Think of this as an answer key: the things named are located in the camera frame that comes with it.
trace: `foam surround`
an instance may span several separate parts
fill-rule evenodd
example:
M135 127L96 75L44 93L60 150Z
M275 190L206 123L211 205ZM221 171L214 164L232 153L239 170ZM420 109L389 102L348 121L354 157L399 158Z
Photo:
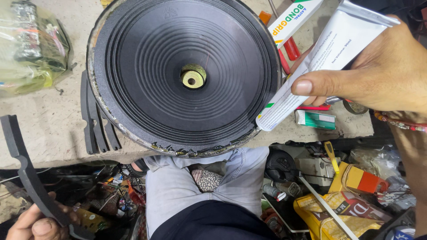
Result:
M93 91L123 133L163 154L197 157L249 134L281 79L271 35L240 1L127 0L97 25ZM192 63L207 75L197 90L180 82Z

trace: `adhesive tube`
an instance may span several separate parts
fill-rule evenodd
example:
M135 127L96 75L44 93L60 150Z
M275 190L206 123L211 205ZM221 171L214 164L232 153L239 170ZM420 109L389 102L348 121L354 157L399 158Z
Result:
M308 97L291 93L292 83L304 73L341 70L387 27L400 24L363 7L341 0L335 13L303 62L257 116L258 127L271 131Z

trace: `fingernail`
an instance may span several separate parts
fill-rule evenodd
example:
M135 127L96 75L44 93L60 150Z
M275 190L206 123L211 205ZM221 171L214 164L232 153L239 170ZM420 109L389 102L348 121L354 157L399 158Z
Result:
M52 229L52 225L48 219L42 219L35 222L32 229L38 235L45 235Z
M295 93L296 95L309 95L312 87L313 84L310 80L301 80L295 86Z

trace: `hand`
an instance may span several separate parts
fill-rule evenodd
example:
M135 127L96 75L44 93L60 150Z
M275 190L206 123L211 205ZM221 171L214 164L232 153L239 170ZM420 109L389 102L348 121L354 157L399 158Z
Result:
M291 73L309 50L292 66ZM304 102L307 105L322 104L324 96L339 96L380 111L411 111L427 116L426 63L427 49L401 21L374 39L351 70L306 73L295 80L292 93L313 96Z
M50 192L49 196L55 199L56 194ZM79 224L77 214L70 207L56 202L59 208L69 214L72 222ZM68 239L68 227L60 227L52 218L46 218L33 204L23 212L18 221L9 229L6 240L65 240Z

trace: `yellow bag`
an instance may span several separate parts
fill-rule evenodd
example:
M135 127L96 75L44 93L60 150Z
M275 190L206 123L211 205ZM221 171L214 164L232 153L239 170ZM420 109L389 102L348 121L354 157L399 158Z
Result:
M368 229L379 229L391 219L384 211L353 193L335 192L326 194L322 198L357 237ZM308 225L313 240L349 239L313 194L296 199L293 206L295 212Z

